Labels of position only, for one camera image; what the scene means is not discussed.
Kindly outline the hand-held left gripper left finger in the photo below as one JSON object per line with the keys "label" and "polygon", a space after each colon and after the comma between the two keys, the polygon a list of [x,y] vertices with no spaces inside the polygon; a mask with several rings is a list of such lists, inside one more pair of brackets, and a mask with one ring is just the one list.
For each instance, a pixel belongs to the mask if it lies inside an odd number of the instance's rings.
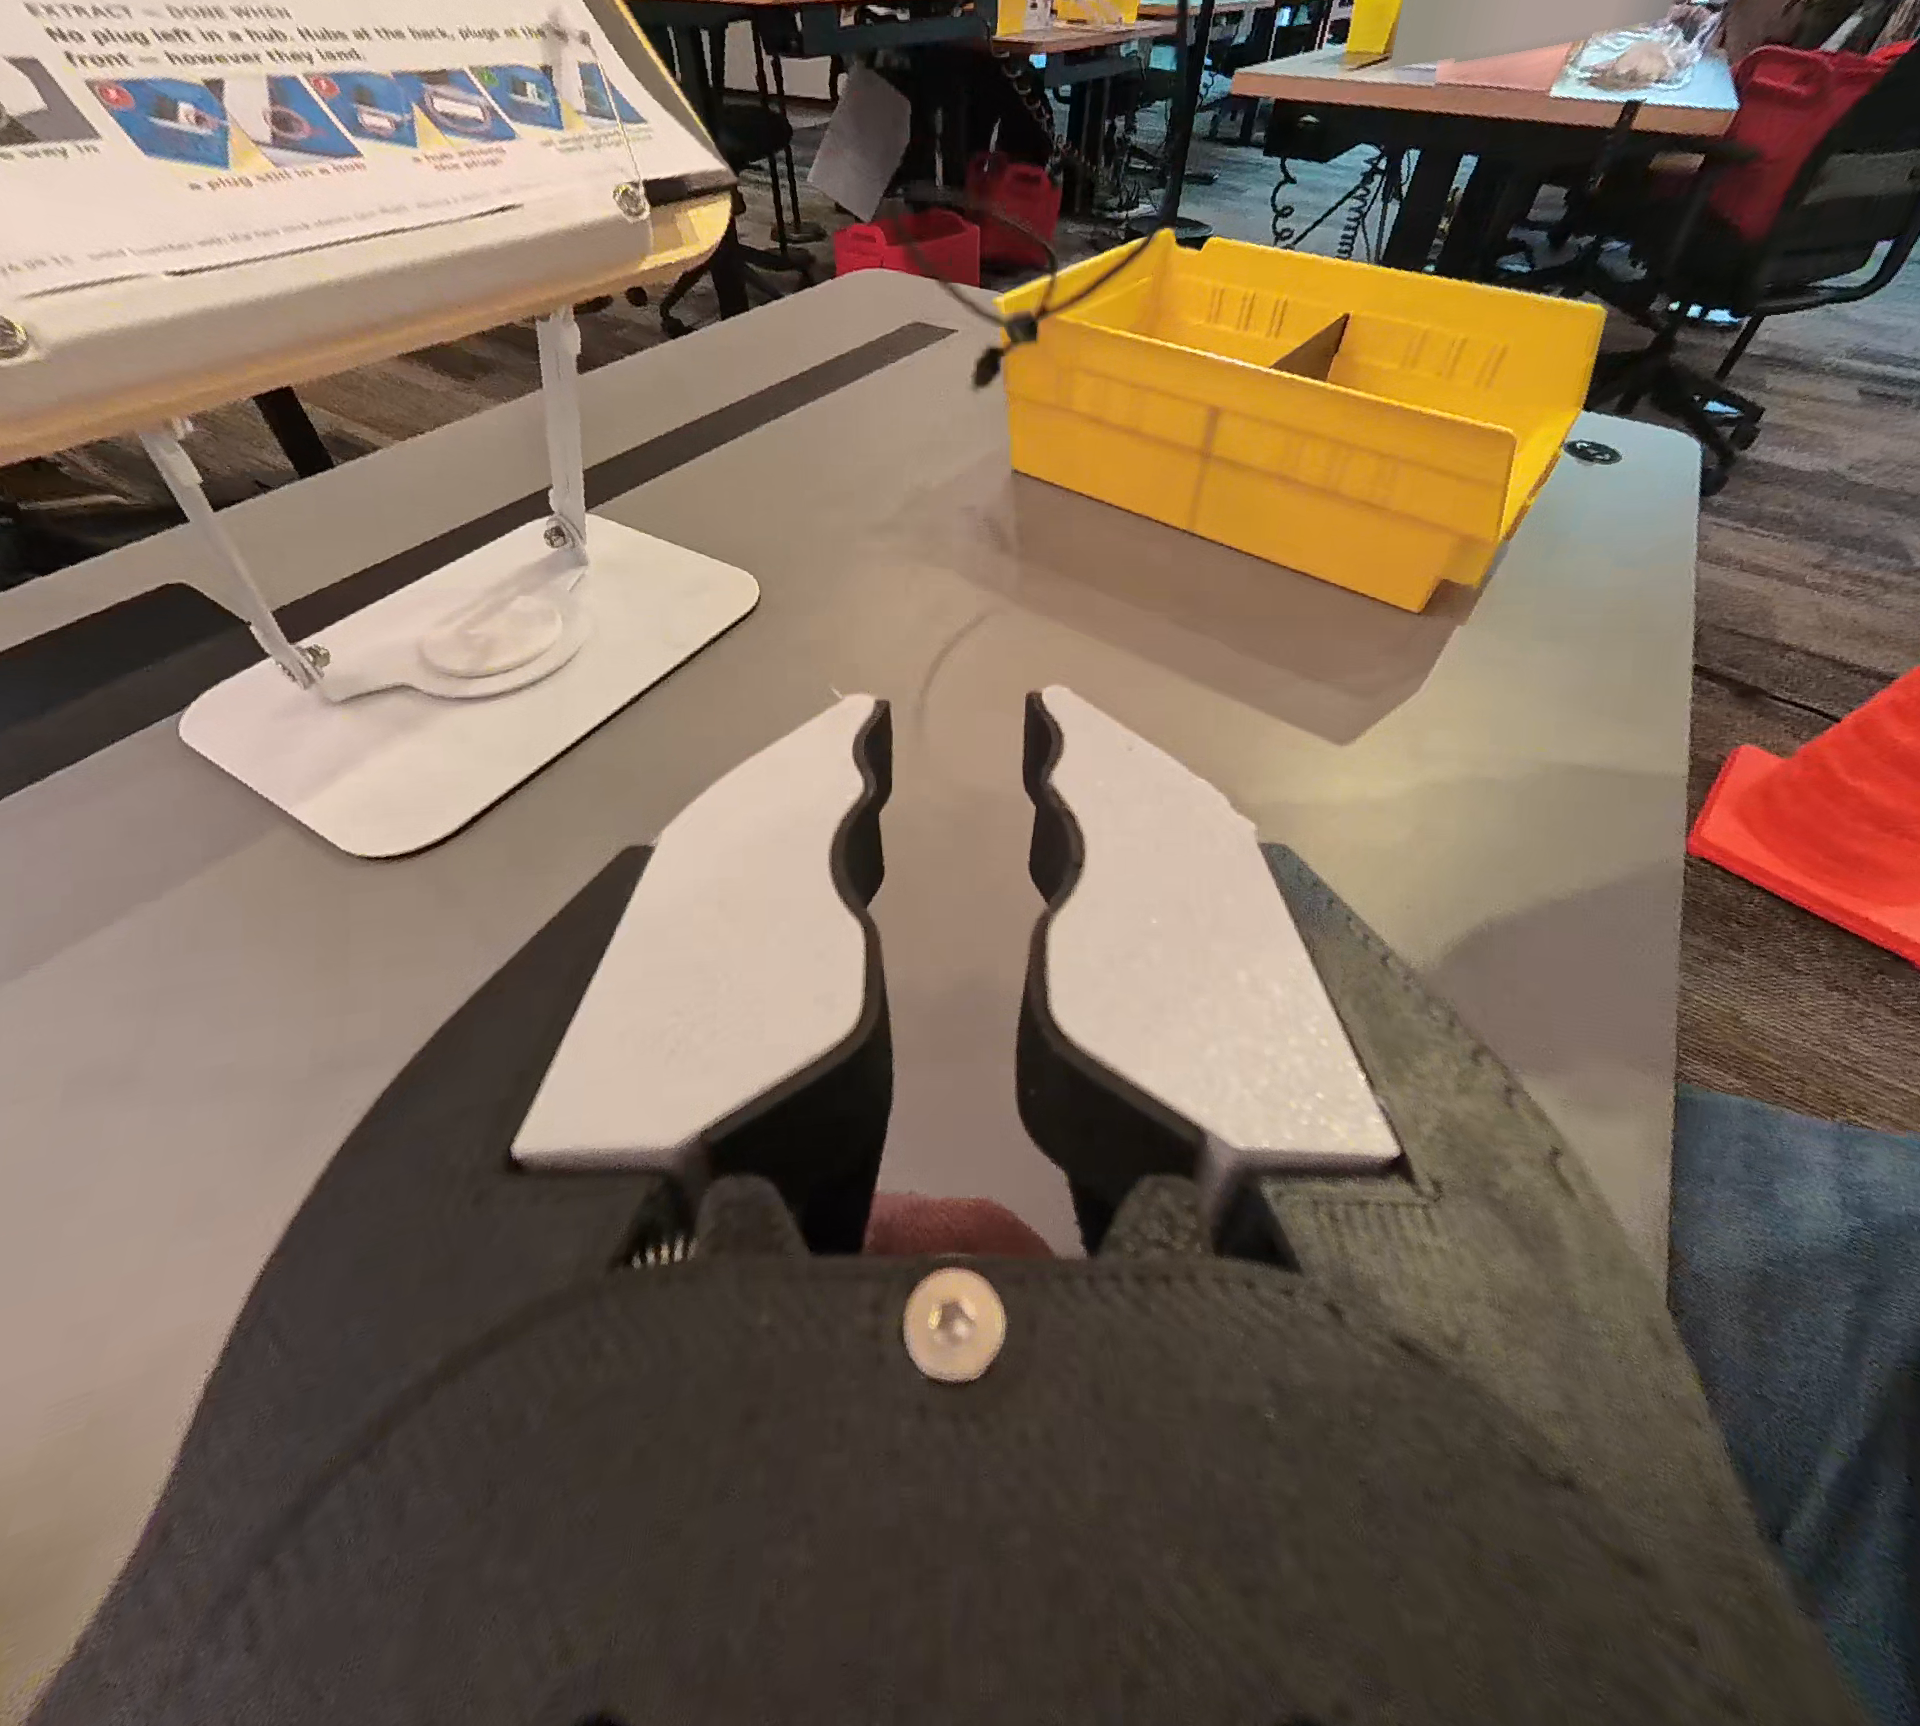
{"label": "hand-held left gripper left finger", "polygon": [[885,699],[853,693],[660,831],[510,1156],[532,1170],[776,1186],[817,1253],[863,1245],[892,1105],[871,902],[892,786]]}

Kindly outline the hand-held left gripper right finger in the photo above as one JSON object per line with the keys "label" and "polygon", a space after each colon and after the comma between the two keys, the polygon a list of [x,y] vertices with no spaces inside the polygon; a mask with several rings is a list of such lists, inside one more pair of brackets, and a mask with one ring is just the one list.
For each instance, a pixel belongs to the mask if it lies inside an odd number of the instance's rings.
{"label": "hand-held left gripper right finger", "polygon": [[1291,1255],[1275,1188],[1399,1198],[1403,1140],[1253,821],[1066,685],[1024,697],[1021,780],[1040,912],[1017,1113],[1082,1251],[1159,1180],[1241,1257]]}

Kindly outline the yellow plastic bin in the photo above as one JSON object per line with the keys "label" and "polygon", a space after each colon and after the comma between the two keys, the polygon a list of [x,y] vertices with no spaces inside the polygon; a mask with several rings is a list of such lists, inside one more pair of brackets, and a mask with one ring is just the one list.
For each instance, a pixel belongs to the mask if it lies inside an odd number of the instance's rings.
{"label": "yellow plastic bin", "polygon": [[[1228,238],[1172,258],[1153,340],[1001,374],[1011,467],[1409,612],[1482,585],[1588,404],[1600,305]],[[1342,313],[1326,384],[1271,370]]]}

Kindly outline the black usb hub with cable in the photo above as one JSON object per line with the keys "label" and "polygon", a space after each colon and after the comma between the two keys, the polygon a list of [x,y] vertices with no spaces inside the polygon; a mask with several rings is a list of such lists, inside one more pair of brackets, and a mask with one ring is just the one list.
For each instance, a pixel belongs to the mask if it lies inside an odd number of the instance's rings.
{"label": "black usb hub with cable", "polygon": [[924,274],[961,313],[993,327],[995,339],[975,362],[975,384],[989,386],[1011,370],[1024,348],[1046,348],[1066,335],[1153,340],[1153,321],[1170,305],[1166,293],[1174,252],[1202,248],[1206,234],[1186,236],[1180,222],[1149,224],[1143,236],[1101,250],[1060,252],[1036,232],[1005,220],[1036,274],[999,297],[936,274]]}

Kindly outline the white document stand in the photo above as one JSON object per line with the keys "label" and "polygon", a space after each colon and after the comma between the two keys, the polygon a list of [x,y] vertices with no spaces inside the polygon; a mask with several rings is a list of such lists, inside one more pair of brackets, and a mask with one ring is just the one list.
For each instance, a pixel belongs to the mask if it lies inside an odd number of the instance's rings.
{"label": "white document stand", "polygon": [[[337,849],[407,855],[463,829],[756,606],[747,571],[595,516],[585,494],[573,309],[709,256],[729,220],[723,161],[721,177],[636,220],[591,226],[579,207],[534,203],[61,291],[29,303],[25,325],[3,319],[3,463],[133,433],[260,648],[181,713],[191,752]],[[187,457],[189,419],[528,317],[540,516],[319,634],[287,634]]]}

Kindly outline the orange traffic cone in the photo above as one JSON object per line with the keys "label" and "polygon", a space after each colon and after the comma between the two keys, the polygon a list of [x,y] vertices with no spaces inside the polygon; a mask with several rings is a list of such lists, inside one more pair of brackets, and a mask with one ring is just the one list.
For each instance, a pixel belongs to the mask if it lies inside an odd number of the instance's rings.
{"label": "orange traffic cone", "polygon": [[1728,752],[1687,851],[1917,961],[1917,673],[1795,752]]}

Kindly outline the person's jeans legs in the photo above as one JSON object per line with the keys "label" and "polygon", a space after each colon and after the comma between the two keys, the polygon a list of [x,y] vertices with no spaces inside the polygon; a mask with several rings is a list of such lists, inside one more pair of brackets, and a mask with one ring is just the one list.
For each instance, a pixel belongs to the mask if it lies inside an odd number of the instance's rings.
{"label": "person's jeans legs", "polygon": [[1669,1306],[1874,1722],[1917,1720],[1917,1138],[1677,1085]]}

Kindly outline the red tote bin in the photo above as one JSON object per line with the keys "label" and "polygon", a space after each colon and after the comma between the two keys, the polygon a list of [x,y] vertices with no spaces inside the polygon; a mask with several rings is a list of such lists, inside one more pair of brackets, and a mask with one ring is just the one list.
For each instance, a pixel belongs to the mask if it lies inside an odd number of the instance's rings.
{"label": "red tote bin", "polygon": [[1756,242],[1817,143],[1914,45],[1904,39],[1852,53],[1762,43],[1746,53],[1734,67],[1740,108],[1722,141],[1746,157],[1714,177],[1707,214]]}
{"label": "red tote bin", "polygon": [[979,234],[981,268],[1042,270],[1062,208],[1062,185],[1040,163],[997,149],[973,153],[963,179],[963,214]]}
{"label": "red tote bin", "polygon": [[981,228],[950,207],[924,207],[837,226],[831,238],[837,275],[886,272],[959,287],[981,279]]}

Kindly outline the white hanging paper sheet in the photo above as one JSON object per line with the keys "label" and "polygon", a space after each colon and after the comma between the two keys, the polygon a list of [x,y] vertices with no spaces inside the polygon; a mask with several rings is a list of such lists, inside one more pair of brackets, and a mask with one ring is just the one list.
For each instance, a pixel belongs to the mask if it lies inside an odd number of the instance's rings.
{"label": "white hanging paper sheet", "polygon": [[914,110],[906,92],[869,65],[853,65],[825,122],[808,185],[857,222],[869,222],[906,155]]}

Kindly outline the printed instruction sheet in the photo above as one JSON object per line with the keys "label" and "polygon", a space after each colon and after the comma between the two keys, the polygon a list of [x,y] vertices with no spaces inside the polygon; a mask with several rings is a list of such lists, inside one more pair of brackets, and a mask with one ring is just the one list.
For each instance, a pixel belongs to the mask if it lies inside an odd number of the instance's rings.
{"label": "printed instruction sheet", "polygon": [[534,203],[725,185],[620,0],[1,0],[3,319]]}

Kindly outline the black office chair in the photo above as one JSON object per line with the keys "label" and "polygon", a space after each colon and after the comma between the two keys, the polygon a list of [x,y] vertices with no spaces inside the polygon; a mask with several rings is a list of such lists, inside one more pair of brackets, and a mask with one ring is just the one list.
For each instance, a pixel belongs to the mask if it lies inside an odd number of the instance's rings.
{"label": "black office chair", "polygon": [[1746,157],[1726,136],[1693,175],[1649,181],[1626,238],[1641,279],[1620,307],[1651,339],[1600,376],[1616,413],[1651,407],[1695,439],[1703,494],[1756,441],[1764,409],[1730,374],[1764,323],[1870,297],[1915,248],[1917,45],[1825,134],[1756,242],[1707,214],[1714,177]]}

